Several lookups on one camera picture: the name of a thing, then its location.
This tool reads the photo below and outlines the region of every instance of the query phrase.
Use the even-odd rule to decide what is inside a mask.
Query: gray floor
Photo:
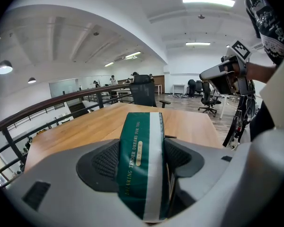
[[[178,110],[200,113],[202,112],[202,109],[198,111],[198,107],[204,107],[204,105],[201,103],[200,96],[195,97],[195,98],[178,98],[178,97],[170,96],[168,94],[160,94],[159,96],[156,94],[157,107],[162,107],[162,103],[160,103],[159,100],[170,101],[171,104],[165,106],[165,108],[169,108],[169,109],[178,109]],[[225,105],[223,118],[220,119],[224,98],[221,98],[220,100],[221,100],[221,104],[214,106],[214,109],[217,110],[216,117],[214,118],[213,114],[209,113],[208,111],[207,113],[208,113],[209,118],[212,120],[216,130],[219,133],[219,137],[220,137],[221,144],[222,144],[231,126],[231,122],[236,112],[236,109],[238,107],[238,103],[228,98],[226,105]]]

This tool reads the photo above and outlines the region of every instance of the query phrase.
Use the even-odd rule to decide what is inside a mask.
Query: chair armrest
[[[160,100],[159,102],[160,102],[160,103],[163,103],[163,104],[162,104],[162,108],[165,108],[165,104],[171,104],[171,102],[165,101],[165,100]]]

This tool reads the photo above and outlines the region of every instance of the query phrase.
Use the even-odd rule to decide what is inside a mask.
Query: black office chair
[[[149,75],[134,76],[133,83],[129,85],[129,89],[133,96],[133,102],[137,105],[157,107],[155,101],[155,84],[151,81]],[[170,102],[160,100],[162,108]]]
[[[199,107],[198,110],[200,110],[200,108],[205,109],[203,113],[205,113],[206,111],[210,111],[213,113],[213,117],[215,117],[217,114],[217,110],[211,107],[213,107],[216,104],[220,104],[221,102],[218,101],[218,97],[216,97],[215,100],[211,100],[209,82],[202,82],[202,88],[203,88],[203,97],[201,99],[201,103],[206,105],[207,107]]]
[[[203,89],[202,89],[202,81],[198,80],[197,82],[195,82],[195,92],[197,92],[200,96],[201,93],[203,92]]]

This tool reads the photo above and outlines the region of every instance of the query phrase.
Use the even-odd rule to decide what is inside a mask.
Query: metal railing
[[[40,102],[38,104],[35,104],[33,106],[30,106],[26,109],[21,110],[20,112],[17,112],[16,114],[2,120],[0,122],[0,132],[3,133],[3,135],[5,136],[6,140],[7,140],[7,145],[3,146],[0,148],[0,153],[2,153],[4,150],[6,150],[7,148],[11,147],[12,150],[15,152],[17,158],[12,160],[11,162],[7,163],[4,167],[0,168],[0,173],[2,173],[4,170],[8,169],[9,167],[11,167],[12,165],[14,165],[17,162],[22,162],[23,164],[25,164],[26,162],[26,157],[28,153],[22,154],[21,151],[17,148],[16,143],[20,142],[21,140],[27,138],[28,136],[37,133],[38,131],[49,127],[53,124],[58,123],[59,121],[62,121],[64,119],[67,119],[71,116],[73,116],[74,114],[77,114],[78,112],[86,112],[86,110],[95,108],[95,107],[99,107],[100,109],[104,107],[104,104],[106,103],[116,103],[117,101],[119,101],[121,98],[123,97],[129,97],[131,96],[131,94],[127,94],[127,95],[122,95],[122,96],[117,96],[117,97],[112,97],[112,91],[116,90],[116,89],[121,89],[121,88],[127,88],[129,87],[129,84],[122,84],[122,85],[114,85],[114,86],[108,86],[108,87],[97,87],[97,88],[93,88],[93,89],[87,89],[87,90],[82,90],[82,91],[78,91],[78,92],[73,92],[73,93],[69,93],[69,94],[65,94],[62,96],[58,96],[58,97],[54,97],[48,100],[45,100],[43,102]],[[109,92],[111,95],[111,99],[108,99],[106,101],[103,101],[102,92]],[[35,117],[45,114],[48,112],[49,108],[55,108],[58,105],[63,104],[64,102],[73,100],[73,99],[77,99],[77,98],[82,98],[87,96],[89,98],[89,96],[91,95],[96,95],[96,99],[97,99],[97,104],[77,110],[73,113],[70,113],[68,115],[65,115],[63,117],[60,117],[58,119],[55,119],[49,123],[46,123],[44,125],[41,125],[40,127],[37,127],[34,130],[31,130],[30,132],[26,133],[25,135],[21,135],[21,137],[16,137],[15,139],[13,139],[9,133],[9,130],[11,129],[11,126],[14,125],[15,127],[17,127],[17,125],[19,126],[20,124],[26,122],[25,119],[28,118],[28,120],[32,119],[32,116],[34,115]],[[1,186],[1,188],[6,187],[7,185],[9,185],[13,180],[15,180],[18,177],[18,175],[16,177],[14,177],[13,179],[10,179],[7,183],[5,183],[4,185]]]
[[[24,124],[25,122],[31,121],[32,119],[34,119],[34,118],[36,118],[36,117],[38,117],[38,116],[40,116],[40,115],[43,115],[43,114],[45,114],[45,113],[47,114],[47,113],[49,113],[49,112],[52,111],[52,110],[57,110],[57,109],[63,108],[63,107],[65,107],[64,104],[58,104],[58,105],[56,105],[56,106],[46,108],[46,109],[41,110],[41,111],[39,111],[39,112],[37,112],[37,113],[34,113],[34,114],[32,114],[32,115],[29,115],[28,117],[26,117],[26,118],[24,118],[24,119],[21,119],[21,120],[19,120],[18,122],[13,123],[13,124],[10,125],[9,127],[7,127],[7,129],[8,129],[8,131],[11,131],[12,129],[16,129],[17,127],[19,127],[20,125]]]

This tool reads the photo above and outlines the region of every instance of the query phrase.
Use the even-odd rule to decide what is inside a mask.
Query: desk
[[[159,88],[161,88],[161,94],[162,94],[162,85],[161,85],[161,84],[159,84],[159,85],[155,85],[155,87],[158,87],[158,95],[160,95]]]
[[[174,96],[175,94],[175,86],[176,87],[183,87],[183,94],[186,94],[186,91],[185,91],[185,86],[184,84],[174,84],[172,85],[172,95]]]
[[[129,112],[162,112],[166,135],[195,144],[222,148],[218,133],[207,114],[116,103],[34,137],[25,171],[53,153],[101,140],[120,138]]]
[[[131,94],[131,91],[129,88],[124,88],[124,89],[117,89],[117,90],[112,90],[112,92],[116,92],[117,96],[122,96],[124,94]]]
[[[131,94],[131,91],[129,88],[112,90],[112,92],[116,92],[118,96],[121,96],[122,93]]]

